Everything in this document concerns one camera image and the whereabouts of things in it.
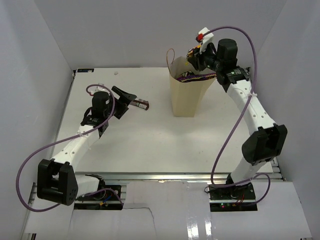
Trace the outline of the brown chocolate bar wrapper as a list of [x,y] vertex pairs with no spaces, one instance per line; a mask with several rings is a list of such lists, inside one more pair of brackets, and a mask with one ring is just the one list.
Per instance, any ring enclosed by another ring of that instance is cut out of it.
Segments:
[[150,107],[150,103],[147,100],[141,99],[141,98],[135,98],[130,105],[144,109],[147,111]]

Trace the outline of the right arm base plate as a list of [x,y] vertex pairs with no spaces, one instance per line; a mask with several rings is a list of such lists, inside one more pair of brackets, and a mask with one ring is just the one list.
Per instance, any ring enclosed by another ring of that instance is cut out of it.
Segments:
[[209,195],[212,213],[255,212],[258,210],[252,183],[229,188],[214,188],[208,185],[204,188],[204,192]]

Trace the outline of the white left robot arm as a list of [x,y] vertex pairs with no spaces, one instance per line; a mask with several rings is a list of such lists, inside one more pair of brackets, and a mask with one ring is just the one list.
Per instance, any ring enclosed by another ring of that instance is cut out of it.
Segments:
[[95,85],[89,94],[91,106],[85,111],[78,132],[50,160],[43,159],[37,169],[37,197],[70,206],[78,197],[92,196],[99,200],[106,187],[95,175],[76,177],[76,169],[90,147],[109,126],[112,117],[120,119],[136,99],[136,95],[113,86]]

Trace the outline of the yellow M&M's packet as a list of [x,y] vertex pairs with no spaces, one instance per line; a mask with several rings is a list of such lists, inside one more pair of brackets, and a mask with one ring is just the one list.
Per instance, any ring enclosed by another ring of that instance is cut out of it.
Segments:
[[191,57],[191,56],[197,56],[200,58],[200,48],[201,48],[201,46],[197,45],[197,46],[189,49],[187,52],[187,55],[186,55],[186,60],[188,59],[188,57]]

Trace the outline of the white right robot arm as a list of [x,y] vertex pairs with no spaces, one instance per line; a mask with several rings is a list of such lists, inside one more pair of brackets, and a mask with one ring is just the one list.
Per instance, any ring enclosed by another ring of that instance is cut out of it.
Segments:
[[187,61],[197,71],[215,72],[218,83],[240,110],[249,138],[242,144],[242,159],[227,177],[226,195],[236,200],[244,193],[245,183],[252,180],[266,163],[279,156],[288,130],[267,114],[254,91],[254,82],[244,68],[237,64],[238,46],[233,39],[224,38],[214,46],[212,42],[190,49]]

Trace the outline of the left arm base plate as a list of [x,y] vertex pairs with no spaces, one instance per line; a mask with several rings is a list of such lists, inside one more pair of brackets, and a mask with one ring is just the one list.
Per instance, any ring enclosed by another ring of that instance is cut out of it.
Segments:
[[118,201],[121,197],[122,186],[121,185],[105,185],[94,192],[85,193],[77,197],[77,201],[99,201],[101,203],[106,203],[107,201]]

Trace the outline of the dark purple nut snack bag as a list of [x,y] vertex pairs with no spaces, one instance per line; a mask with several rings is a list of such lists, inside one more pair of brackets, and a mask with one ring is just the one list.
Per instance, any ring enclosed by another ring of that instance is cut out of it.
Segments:
[[210,79],[214,79],[216,77],[216,74],[213,73],[207,73],[207,74],[195,74],[192,71],[187,71],[182,74],[180,74],[176,80],[181,83],[189,83],[189,82],[199,82],[199,81],[206,81]]

